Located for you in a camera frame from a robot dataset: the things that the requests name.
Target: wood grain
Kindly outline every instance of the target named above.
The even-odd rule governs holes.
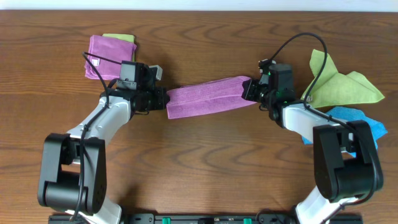
[[[134,34],[137,60],[164,69],[163,86],[237,75],[298,32],[321,35],[341,73],[363,73],[386,99],[353,105],[382,121],[384,188],[349,208],[366,223],[398,222],[398,14],[317,12],[0,12],[0,223],[45,223],[37,203],[42,145],[97,105],[99,81],[84,78],[81,52],[93,34]],[[298,96],[310,83],[313,48],[303,37],[277,60],[291,63]],[[312,147],[257,106],[187,119],[137,116],[107,148],[108,192],[130,212],[256,213],[289,210],[313,189]]]

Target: green cloth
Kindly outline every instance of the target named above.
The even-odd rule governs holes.
[[[124,41],[132,42],[132,43],[134,43],[134,38],[135,38],[133,35],[130,35],[130,34],[103,34],[102,36],[117,38],[119,40],[124,40]],[[136,55],[136,53],[133,52],[132,53],[132,61],[133,62],[135,61],[135,55]]]
[[[313,50],[310,67],[316,77],[321,69],[325,53]],[[305,90],[302,100],[310,86]],[[325,68],[312,88],[308,103],[314,108],[323,106],[350,105],[358,103],[377,103],[384,99],[383,94],[370,83],[364,75],[351,72],[344,75],[338,72],[328,55]]]

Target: blue cloth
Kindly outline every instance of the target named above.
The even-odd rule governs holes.
[[[375,121],[371,118],[368,118],[361,110],[353,109],[353,108],[346,108],[343,106],[336,106],[335,108],[331,109],[330,111],[326,112],[327,115],[332,115],[334,118],[344,119],[347,121],[357,121],[357,120],[364,120],[366,121],[372,130],[372,135],[374,139],[374,144],[377,143],[376,140],[381,138],[383,135],[387,134],[388,131],[384,127],[384,125],[379,122]],[[308,139],[303,138],[304,144],[312,144]],[[356,157],[355,152],[350,153],[353,157]]]

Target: magenta folded cloth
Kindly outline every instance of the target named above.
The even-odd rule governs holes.
[[[218,113],[255,104],[242,98],[242,84],[248,79],[244,76],[225,78],[168,91],[169,119]]]
[[[90,37],[90,46],[88,53],[98,55],[100,57],[108,58],[117,62],[122,60],[131,61],[132,54],[137,46],[134,43],[119,40],[112,37],[103,37],[100,35],[92,35]],[[88,59],[96,67],[99,74],[104,80],[112,80],[119,78],[120,65],[101,60],[96,57],[88,56]],[[94,70],[86,62],[86,77],[90,79],[99,79]]]

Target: wooden table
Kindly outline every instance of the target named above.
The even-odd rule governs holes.
[[[237,75],[299,32],[321,35],[338,70],[363,73],[386,96],[352,105],[382,121],[384,188],[364,205],[366,223],[398,222],[398,14],[334,12],[0,11],[0,223],[45,223],[37,203],[49,133],[76,126],[102,86],[84,77],[91,35],[136,35],[137,60],[164,69],[176,88]],[[311,82],[321,45],[302,37],[277,60],[294,68],[297,96]],[[258,106],[168,120],[136,116],[106,149],[108,192],[129,212],[256,213],[289,210],[314,188],[312,146],[279,128]]]

